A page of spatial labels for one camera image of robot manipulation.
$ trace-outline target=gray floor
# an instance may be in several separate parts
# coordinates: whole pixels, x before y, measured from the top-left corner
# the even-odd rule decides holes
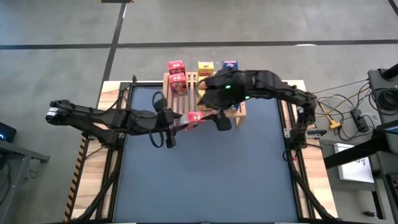
[[[120,4],[95,0],[0,0],[0,45],[107,44],[119,10]],[[387,0],[136,1],[127,7],[119,42],[365,39],[398,39],[398,17]],[[80,132],[47,124],[45,112],[55,99],[95,106],[108,53],[0,50],[0,120],[17,128],[16,144],[52,156],[45,166],[32,164],[40,175],[24,184],[13,223],[63,218]],[[283,79],[303,79],[308,90],[317,91],[390,67],[398,61],[398,45],[118,49],[109,79],[130,80],[134,74],[160,80],[175,59],[183,59],[188,70],[196,70],[197,60],[214,60],[216,68],[222,60],[238,60],[242,69],[269,69]],[[350,96],[360,86],[319,96]],[[361,109],[374,114],[366,102]],[[317,124],[327,128],[324,119]],[[392,223],[361,215],[374,209],[369,192],[333,188],[333,195],[345,220]]]

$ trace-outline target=wooden crate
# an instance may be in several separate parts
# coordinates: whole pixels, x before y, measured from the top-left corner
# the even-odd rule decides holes
[[[169,73],[164,73],[163,77],[163,94],[165,95],[168,108],[171,108],[174,112],[184,114],[189,111],[199,111],[197,102],[199,102],[199,97],[197,95],[196,85],[198,81],[196,72],[187,72],[187,85],[188,85],[188,95],[172,97],[172,93],[169,87]],[[202,110],[203,114],[207,116],[211,113],[209,110]],[[225,115],[229,118],[234,118],[236,127],[240,128],[243,124],[244,118],[246,117],[246,105],[242,102],[237,111],[225,111]]]

